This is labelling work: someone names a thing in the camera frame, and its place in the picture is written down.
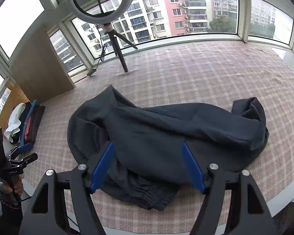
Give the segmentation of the person's left hand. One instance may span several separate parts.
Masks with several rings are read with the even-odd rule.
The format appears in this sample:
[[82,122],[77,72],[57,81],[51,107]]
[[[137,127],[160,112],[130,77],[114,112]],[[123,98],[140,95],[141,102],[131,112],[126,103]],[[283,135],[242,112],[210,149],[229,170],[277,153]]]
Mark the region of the person's left hand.
[[22,182],[23,178],[24,176],[20,174],[18,178],[15,180],[15,182],[13,183],[13,188],[11,188],[6,181],[2,181],[0,183],[0,190],[5,194],[15,192],[16,194],[21,195],[24,191],[24,186]]

